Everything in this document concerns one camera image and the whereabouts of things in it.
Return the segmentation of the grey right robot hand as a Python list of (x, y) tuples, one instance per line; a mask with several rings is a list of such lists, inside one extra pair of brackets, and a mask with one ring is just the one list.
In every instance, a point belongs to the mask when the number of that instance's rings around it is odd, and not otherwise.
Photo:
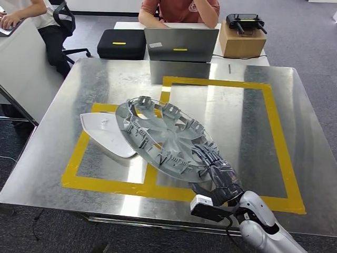
[(219, 151), (203, 144), (195, 144), (191, 151), (202, 161), (206, 172), (215, 185), (213, 190), (209, 191), (199, 184), (192, 183), (191, 188), (195, 194), (211, 198), (213, 206), (219, 207), (225, 202), (239, 199), (244, 193), (235, 170), (223, 159)]

